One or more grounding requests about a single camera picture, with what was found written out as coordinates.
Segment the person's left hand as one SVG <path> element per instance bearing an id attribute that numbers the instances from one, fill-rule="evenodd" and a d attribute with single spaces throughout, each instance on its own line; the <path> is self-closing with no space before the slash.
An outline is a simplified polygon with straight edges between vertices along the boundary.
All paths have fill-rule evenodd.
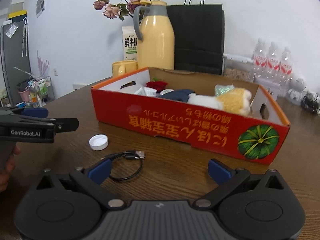
<path id="1" fill-rule="evenodd" d="M 11 155 L 5 165 L 5 168 L 0 172 L 0 192 L 5 191 L 8 186 L 10 175 L 16 167 L 15 156 L 19 155 L 21 150 L 18 146 L 15 146 L 11 152 Z"/>

